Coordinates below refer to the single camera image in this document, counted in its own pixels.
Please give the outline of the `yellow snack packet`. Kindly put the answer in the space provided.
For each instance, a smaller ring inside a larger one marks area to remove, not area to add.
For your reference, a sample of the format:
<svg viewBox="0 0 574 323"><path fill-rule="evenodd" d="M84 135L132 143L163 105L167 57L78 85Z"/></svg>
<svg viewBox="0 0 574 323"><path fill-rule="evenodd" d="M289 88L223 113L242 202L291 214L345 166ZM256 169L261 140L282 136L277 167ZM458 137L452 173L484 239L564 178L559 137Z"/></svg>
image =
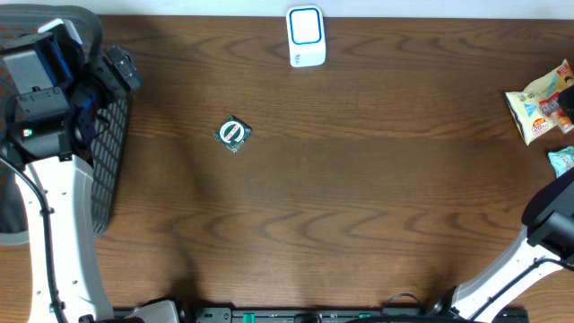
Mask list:
<svg viewBox="0 0 574 323"><path fill-rule="evenodd" d="M558 127L552 113L561 109L559 93L572 85L572 69L564 59L558 67L532 81L522 92L505 93L510 113L526 145Z"/></svg>

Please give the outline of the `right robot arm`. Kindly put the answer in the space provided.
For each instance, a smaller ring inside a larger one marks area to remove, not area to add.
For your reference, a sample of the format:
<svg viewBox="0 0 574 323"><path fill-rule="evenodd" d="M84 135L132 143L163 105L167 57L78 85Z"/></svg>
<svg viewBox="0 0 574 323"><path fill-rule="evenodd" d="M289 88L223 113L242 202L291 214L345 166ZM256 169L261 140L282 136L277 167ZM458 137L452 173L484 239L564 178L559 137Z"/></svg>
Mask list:
<svg viewBox="0 0 574 323"><path fill-rule="evenodd" d="M529 84L508 92L507 103L527 144L553 127L573 129L573 78L564 84ZM539 280L573 268L573 170L542 188L527 204L510 246L478 276L428 309L432 317L492 322Z"/></svg>

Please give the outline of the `light green snack packet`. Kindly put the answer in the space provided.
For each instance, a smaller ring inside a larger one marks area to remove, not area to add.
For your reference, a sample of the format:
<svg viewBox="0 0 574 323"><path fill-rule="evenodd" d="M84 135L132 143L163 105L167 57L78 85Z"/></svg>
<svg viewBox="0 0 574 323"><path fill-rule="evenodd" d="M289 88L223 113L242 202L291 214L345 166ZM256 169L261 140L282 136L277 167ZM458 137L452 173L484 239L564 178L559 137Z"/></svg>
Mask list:
<svg viewBox="0 0 574 323"><path fill-rule="evenodd" d="M554 169L556 177L560 177L571 170L574 165L574 147L568 146L556 152L547 154L550 164Z"/></svg>

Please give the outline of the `orange snack packet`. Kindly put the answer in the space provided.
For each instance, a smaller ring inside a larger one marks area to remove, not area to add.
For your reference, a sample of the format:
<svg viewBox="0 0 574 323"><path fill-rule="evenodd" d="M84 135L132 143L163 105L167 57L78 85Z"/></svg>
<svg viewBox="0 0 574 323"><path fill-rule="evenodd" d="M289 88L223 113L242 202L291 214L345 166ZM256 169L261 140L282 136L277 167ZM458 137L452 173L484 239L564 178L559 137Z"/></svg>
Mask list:
<svg viewBox="0 0 574 323"><path fill-rule="evenodd" d="M563 134L567 134L573 129L573 123L567 114L562 109L557 109L552 113L552 117L556 125L560 128Z"/></svg>

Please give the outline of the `dark snack packet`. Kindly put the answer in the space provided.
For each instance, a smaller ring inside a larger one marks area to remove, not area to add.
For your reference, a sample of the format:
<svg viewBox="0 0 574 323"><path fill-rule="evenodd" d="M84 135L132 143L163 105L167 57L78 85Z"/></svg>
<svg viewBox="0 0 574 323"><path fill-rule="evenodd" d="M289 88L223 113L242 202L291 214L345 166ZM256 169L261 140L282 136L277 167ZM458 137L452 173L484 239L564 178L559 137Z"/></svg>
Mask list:
<svg viewBox="0 0 574 323"><path fill-rule="evenodd" d="M216 130L214 137L230 151L237 153L252 134L249 125L235 116L229 116Z"/></svg>

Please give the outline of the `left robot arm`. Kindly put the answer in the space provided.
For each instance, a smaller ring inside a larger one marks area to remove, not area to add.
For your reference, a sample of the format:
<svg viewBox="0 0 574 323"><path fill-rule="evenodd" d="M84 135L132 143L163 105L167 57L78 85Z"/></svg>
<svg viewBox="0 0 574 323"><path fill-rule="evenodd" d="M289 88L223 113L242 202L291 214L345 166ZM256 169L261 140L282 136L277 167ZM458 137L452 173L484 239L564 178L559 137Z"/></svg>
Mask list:
<svg viewBox="0 0 574 323"><path fill-rule="evenodd" d="M102 111L142 85L129 54L87 57L74 24L55 19L7 43L17 88L2 163L16 176L28 224L32 322L113 322L91 217L92 142Z"/></svg>

